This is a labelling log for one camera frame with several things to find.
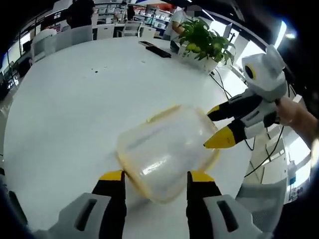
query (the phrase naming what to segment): clear plastic box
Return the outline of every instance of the clear plastic box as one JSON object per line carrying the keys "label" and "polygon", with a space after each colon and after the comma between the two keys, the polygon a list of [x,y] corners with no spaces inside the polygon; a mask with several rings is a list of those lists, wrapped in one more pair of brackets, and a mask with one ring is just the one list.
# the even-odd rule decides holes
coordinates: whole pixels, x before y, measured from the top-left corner
{"label": "clear plastic box", "polygon": [[187,184],[187,171],[205,171],[218,158],[203,144],[217,127],[199,108],[176,106],[122,133],[118,160],[139,192],[166,203]]}

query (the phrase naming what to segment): black shirt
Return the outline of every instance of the black shirt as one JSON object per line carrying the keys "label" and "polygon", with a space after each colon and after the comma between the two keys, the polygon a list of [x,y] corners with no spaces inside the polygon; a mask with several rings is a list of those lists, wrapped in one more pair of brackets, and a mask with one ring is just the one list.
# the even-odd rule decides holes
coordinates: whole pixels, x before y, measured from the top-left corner
{"label": "black shirt", "polygon": [[68,8],[68,21],[71,28],[92,24],[92,13],[95,4],[92,0],[77,0]]}

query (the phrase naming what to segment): white shirt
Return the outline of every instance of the white shirt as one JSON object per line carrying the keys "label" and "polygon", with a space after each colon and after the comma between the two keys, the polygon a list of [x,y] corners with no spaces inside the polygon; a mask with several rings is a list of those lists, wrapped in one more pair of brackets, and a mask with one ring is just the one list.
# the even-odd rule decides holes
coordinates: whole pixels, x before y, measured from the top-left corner
{"label": "white shirt", "polygon": [[178,40],[179,34],[176,31],[174,31],[172,28],[173,21],[181,24],[187,21],[188,18],[190,17],[188,17],[183,10],[175,12],[174,15],[171,17],[171,20],[164,32],[164,35],[170,36],[171,40]]}

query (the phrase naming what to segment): tabletop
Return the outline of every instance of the tabletop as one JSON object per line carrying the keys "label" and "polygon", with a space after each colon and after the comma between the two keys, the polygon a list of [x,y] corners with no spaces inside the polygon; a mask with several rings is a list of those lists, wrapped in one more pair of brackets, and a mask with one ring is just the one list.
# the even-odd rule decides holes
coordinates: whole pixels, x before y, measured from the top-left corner
{"label": "tabletop", "polygon": [[[97,40],[56,52],[31,67],[12,103],[5,129],[8,188],[15,191],[32,230],[48,229],[59,211],[91,192],[105,172],[118,170],[117,137],[176,104],[205,112],[226,100],[209,76],[160,58],[142,38]],[[169,42],[147,39],[169,51]],[[221,68],[230,94],[246,86]],[[216,123],[221,128],[231,120]],[[208,170],[223,194],[235,197],[251,152],[245,143],[221,150]],[[134,206],[127,196],[123,238],[188,238],[186,190],[165,204]]]}

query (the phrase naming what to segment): potted plant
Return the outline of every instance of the potted plant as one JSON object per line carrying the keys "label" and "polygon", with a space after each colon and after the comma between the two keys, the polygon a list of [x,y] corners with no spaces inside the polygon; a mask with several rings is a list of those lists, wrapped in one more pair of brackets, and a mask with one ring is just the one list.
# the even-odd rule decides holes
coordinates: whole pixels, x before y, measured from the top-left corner
{"label": "potted plant", "polygon": [[179,55],[188,57],[192,64],[210,73],[222,60],[225,65],[228,60],[234,63],[234,55],[227,50],[229,46],[235,48],[234,44],[216,31],[209,31],[209,26],[204,20],[189,19],[180,26],[184,28],[184,32],[179,35],[181,44]]}

